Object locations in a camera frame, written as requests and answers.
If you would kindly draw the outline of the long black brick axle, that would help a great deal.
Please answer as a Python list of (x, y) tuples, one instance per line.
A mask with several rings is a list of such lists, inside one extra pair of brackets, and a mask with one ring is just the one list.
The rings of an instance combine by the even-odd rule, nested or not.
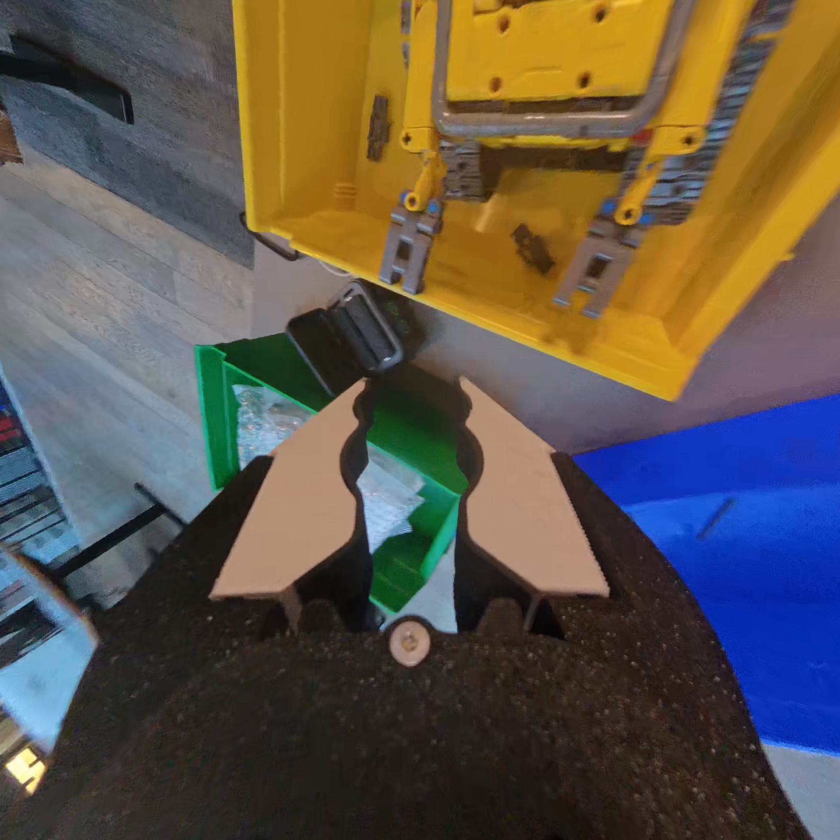
[(713, 533), (714, 529), (720, 524), (721, 520), (733, 508), (737, 501), (738, 499), (736, 497), (724, 498), (721, 504), (711, 513), (709, 519), (705, 522), (705, 524), (698, 530), (696, 539), (698, 541), (708, 539)]

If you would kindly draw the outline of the yellow storage bin with ledge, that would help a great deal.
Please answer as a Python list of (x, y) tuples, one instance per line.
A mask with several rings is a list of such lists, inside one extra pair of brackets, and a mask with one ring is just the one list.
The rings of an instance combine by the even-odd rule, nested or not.
[[(400, 144), (402, 2), (234, 2), (247, 223), (380, 286)], [(447, 203), (429, 307), (665, 400), (838, 193), (838, 2), (795, 2), (695, 212), (655, 227), (599, 318), (553, 302), (618, 173), (510, 170)]]

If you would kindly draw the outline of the blue storage bin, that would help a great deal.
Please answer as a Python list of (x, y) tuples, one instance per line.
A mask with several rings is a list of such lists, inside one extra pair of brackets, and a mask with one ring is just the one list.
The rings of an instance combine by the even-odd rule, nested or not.
[[(761, 739), (838, 755), (838, 395), (574, 460), (691, 589)], [(738, 501), (698, 541), (726, 497)]]

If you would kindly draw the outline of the grey desk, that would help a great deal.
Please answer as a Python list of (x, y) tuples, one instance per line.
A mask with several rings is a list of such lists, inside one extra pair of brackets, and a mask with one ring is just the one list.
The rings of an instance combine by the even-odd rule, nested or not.
[[(419, 366), (464, 374), (532, 431), (579, 454), (838, 393), (838, 195), (794, 256), (765, 282), (667, 402), (419, 304), (430, 344)], [(281, 331), (344, 284), (317, 260), (291, 263), (255, 243), (251, 331)], [(838, 759), (769, 747), (770, 761), (814, 838), (839, 838)]]

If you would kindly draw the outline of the black metal bar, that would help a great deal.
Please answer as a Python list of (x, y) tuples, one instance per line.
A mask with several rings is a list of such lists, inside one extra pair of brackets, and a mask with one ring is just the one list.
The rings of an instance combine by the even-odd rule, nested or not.
[(168, 507), (163, 501), (158, 498), (149, 488), (141, 483), (133, 485), (134, 491), (140, 495), (141, 498), (148, 502), (146, 509), (120, 525), (116, 529), (110, 531), (96, 542), (82, 549), (72, 559), (63, 563), (58, 569), (52, 570), (49, 573), (49, 578), (59, 585), (63, 585), (64, 581), (72, 574), (84, 569), (96, 560), (99, 560), (104, 554), (117, 548), (127, 539), (135, 536), (138, 532), (150, 526), (158, 519), (165, 518), (173, 523), (180, 530), (186, 527), (186, 522), (174, 510)]

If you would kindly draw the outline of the green storage bin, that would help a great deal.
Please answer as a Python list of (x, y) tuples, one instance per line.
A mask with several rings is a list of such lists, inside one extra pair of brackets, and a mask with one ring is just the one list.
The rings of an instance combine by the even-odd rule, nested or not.
[[(266, 386), (313, 412), (331, 397), (284, 334), (194, 347), (206, 465), (212, 490), (240, 471), (235, 385)], [(400, 388), (384, 388), (374, 408), (368, 443), (423, 478), (423, 504), (412, 531), (390, 538), (373, 554), (371, 600), (386, 614), (401, 611), (420, 591), (455, 537), (459, 498), (467, 481), (456, 462), (455, 426)]]

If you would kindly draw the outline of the black furniture foot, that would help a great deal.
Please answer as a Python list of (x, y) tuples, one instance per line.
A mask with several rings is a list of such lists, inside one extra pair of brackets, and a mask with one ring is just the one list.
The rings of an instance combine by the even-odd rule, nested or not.
[(10, 35), (9, 43), (10, 50), (1, 52), (3, 77), (67, 91), (122, 123), (134, 124), (132, 98), (120, 84), (31, 38)]

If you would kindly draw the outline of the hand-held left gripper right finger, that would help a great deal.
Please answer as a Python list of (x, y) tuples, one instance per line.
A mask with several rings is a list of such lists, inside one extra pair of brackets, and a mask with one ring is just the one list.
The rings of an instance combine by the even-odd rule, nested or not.
[(466, 377), (458, 378), (455, 620), (474, 632), (495, 601), (525, 632), (559, 632), (550, 601), (609, 598), (610, 586), (555, 464), (556, 451)]

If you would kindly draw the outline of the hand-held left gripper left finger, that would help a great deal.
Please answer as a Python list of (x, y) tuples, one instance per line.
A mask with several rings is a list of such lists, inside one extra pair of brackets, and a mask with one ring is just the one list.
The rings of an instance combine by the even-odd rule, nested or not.
[(351, 632), (373, 629), (373, 563), (358, 488), (373, 396), (371, 382), (358, 380), (272, 450), (210, 600), (294, 591), (303, 607), (331, 604)]

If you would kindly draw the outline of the white foam sheet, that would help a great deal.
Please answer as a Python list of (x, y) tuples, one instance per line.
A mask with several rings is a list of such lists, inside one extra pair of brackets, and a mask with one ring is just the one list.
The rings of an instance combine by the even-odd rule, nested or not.
[[(238, 464), (247, 467), (255, 458), (270, 455), (305, 424), (315, 412), (267, 386), (233, 386), (237, 408)], [(422, 503), (425, 481), (415, 470), (367, 444), (368, 464), (358, 479), (370, 551), (392, 537), (412, 531), (409, 518)]]

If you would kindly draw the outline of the black rectangular device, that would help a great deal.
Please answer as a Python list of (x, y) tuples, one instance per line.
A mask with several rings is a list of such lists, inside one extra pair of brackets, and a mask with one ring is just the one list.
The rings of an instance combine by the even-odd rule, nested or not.
[(426, 339), (406, 299), (363, 280), (292, 318), (286, 336), (331, 397), (412, 361)]

